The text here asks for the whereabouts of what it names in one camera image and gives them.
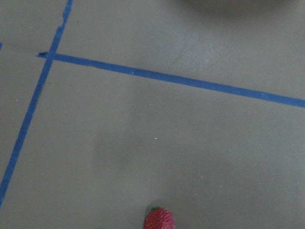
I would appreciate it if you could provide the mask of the red strawberry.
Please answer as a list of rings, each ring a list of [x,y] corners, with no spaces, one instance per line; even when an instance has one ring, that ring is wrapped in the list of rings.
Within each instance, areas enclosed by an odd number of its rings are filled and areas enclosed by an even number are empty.
[[[144,220],[144,229],[174,229],[173,214],[165,208],[153,207]]]

